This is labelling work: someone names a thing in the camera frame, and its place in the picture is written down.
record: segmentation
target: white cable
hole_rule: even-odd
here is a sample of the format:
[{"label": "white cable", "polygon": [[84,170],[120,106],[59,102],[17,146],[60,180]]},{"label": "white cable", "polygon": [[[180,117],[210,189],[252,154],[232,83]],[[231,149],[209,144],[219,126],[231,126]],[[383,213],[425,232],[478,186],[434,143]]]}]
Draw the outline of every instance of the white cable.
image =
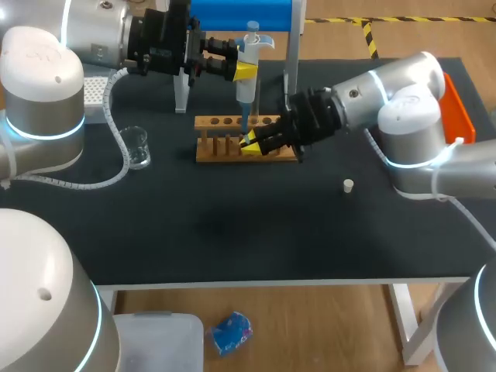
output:
[{"label": "white cable", "polygon": [[460,212],[467,217],[467,219],[472,222],[472,225],[474,225],[475,229],[482,235],[484,240],[493,248],[496,250],[496,242],[494,241],[493,237],[487,232],[487,230],[482,226],[482,224],[475,218],[475,216],[467,209],[465,206],[458,201],[456,198],[449,198],[449,201],[451,204],[453,204],[455,207],[458,208]]},{"label": "white cable", "polygon": [[439,170],[441,169],[441,167],[446,163],[446,161],[449,159],[449,156],[450,154],[453,152],[453,150],[455,149],[455,147],[457,147],[458,145],[461,145],[463,144],[464,142],[464,138],[463,137],[457,137],[455,139],[455,142],[453,142],[452,144],[450,144],[445,150],[444,150],[444,153],[447,154],[446,157],[443,157],[443,159],[441,159],[440,161],[436,161],[436,162],[433,162],[431,165],[432,165],[432,177],[431,177],[431,192],[432,192],[432,196],[434,197],[435,200],[437,200],[438,202],[445,202],[446,200],[449,199],[448,198],[441,198],[439,196],[439,193],[437,192],[437,180],[438,180],[438,176],[439,176]]},{"label": "white cable", "polygon": [[14,180],[35,181],[35,182],[41,182],[43,184],[51,184],[53,186],[59,186],[61,188],[71,188],[74,190],[95,190],[98,188],[106,188],[107,186],[110,186],[111,184],[114,184],[122,180],[124,176],[126,176],[129,170],[129,153],[127,151],[126,144],[122,140],[122,137],[119,134],[117,127],[115,126],[114,119],[112,118],[112,113],[110,112],[110,92],[114,84],[128,74],[129,72],[127,71],[127,68],[123,68],[122,70],[117,71],[108,80],[108,83],[105,86],[105,90],[103,93],[103,113],[105,115],[105,119],[107,120],[108,127],[110,128],[110,131],[112,132],[112,135],[114,136],[115,141],[119,145],[119,149],[121,150],[122,153],[122,160],[123,160],[122,169],[116,176],[114,176],[110,180],[98,182],[96,184],[75,184],[72,182],[60,181],[49,177],[35,176],[30,174],[20,175],[14,178]]},{"label": "white cable", "polygon": [[[365,137],[368,139],[370,145],[374,149],[375,153],[380,157],[382,162],[388,165],[388,159],[382,152],[381,148],[375,142],[375,139],[372,137],[368,129],[365,129]],[[435,180],[434,187],[432,187],[433,191],[437,193],[437,180]],[[484,238],[484,240],[489,244],[489,246],[496,250],[496,241],[492,238],[492,236],[487,232],[487,230],[482,226],[482,224],[475,218],[475,216],[467,209],[465,206],[458,201],[458,199],[450,197],[448,200],[453,204],[460,212],[463,213],[465,217],[470,221],[470,223],[475,227],[475,229],[480,233],[480,235]]]}]

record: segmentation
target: table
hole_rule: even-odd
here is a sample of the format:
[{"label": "table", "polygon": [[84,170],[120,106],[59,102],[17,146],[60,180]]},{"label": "table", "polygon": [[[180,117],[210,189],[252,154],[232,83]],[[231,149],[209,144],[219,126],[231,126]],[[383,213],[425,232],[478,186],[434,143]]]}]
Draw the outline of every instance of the table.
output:
[{"label": "table", "polygon": [[[386,62],[301,61],[299,88],[331,86]],[[441,64],[477,139],[493,138],[461,61]],[[283,62],[260,62],[261,113],[277,112],[283,68]],[[148,131],[152,165],[92,192],[15,182],[0,192],[0,208],[48,221],[90,278],[110,291],[461,282],[494,255],[449,203],[394,193],[362,133],[339,133],[314,145],[303,164],[196,164],[194,116],[238,114],[235,96],[232,84],[203,75],[191,90],[188,114],[175,115],[171,77],[129,77],[114,92],[114,119],[121,128]],[[122,161],[108,128],[86,130],[83,156],[56,177],[90,183],[119,171]],[[340,192],[346,178],[355,181],[350,195]],[[494,202],[463,203],[496,234]],[[404,289],[393,293],[401,296]],[[403,304],[395,303],[400,326],[415,331],[415,313],[414,319],[408,309],[402,315]]]}]

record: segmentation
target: white stand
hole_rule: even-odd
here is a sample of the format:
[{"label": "white stand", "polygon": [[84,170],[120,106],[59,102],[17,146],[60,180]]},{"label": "white stand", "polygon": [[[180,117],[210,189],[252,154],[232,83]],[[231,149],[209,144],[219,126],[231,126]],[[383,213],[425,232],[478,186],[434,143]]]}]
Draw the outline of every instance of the white stand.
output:
[{"label": "white stand", "polygon": [[181,67],[179,76],[174,76],[174,95],[176,98],[176,114],[185,114],[188,107],[189,96],[189,76],[184,73],[184,68]]},{"label": "white stand", "polygon": [[434,350],[434,324],[438,311],[444,301],[449,298],[461,283],[448,283],[436,293],[425,318],[417,323],[415,310],[407,284],[389,284],[389,292],[393,301],[394,314],[403,346],[405,366],[420,365]]}]

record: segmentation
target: table leg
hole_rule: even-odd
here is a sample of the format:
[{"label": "table leg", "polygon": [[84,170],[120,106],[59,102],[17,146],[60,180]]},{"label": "table leg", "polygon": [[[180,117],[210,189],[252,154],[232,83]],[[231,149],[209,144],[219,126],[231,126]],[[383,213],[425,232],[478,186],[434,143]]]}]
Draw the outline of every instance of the table leg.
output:
[{"label": "table leg", "polygon": [[103,302],[107,305],[108,310],[112,314],[115,312],[115,301],[117,300],[117,291],[111,291],[109,289],[98,289],[98,292],[100,293],[100,297],[102,298]]},{"label": "table leg", "polygon": [[305,29],[305,17],[307,15],[307,0],[301,0],[301,24],[300,24],[300,35],[303,35]]},{"label": "table leg", "polygon": [[393,301],[396,323],[403,346],[402,356],[405,366],[420,365],[434,348],[434,323],[444,301],[461,285],[450,283],[443,285],[443,290],[434,296],[429,311],[420,324],[417,323],[410,291],[407,284],[389,284]]},{"label": "table leg", "polygon": [[155,0],[155,6],[157,7],[157,10],[166,12],[169,10],[169,2],[170,0]]}]

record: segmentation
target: test tube rack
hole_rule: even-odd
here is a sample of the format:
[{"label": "test tube rack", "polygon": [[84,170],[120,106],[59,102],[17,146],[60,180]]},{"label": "test tube rack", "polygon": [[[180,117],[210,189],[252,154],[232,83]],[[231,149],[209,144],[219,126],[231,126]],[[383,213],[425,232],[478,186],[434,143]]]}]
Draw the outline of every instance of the test tube rack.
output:
[{"label": "test tube rack", "polygon": [[[277,119],[279,119],[277,115],[250,118],[248,126],[250,129],[254,126],[265,126]],[[197,163],[298,161],[293,149],[287,146],[265,156],[241,153],[239,147],[239,142],[243,139],[241,116],[195,116],[195,130],[200,132],[196,146]]]}]

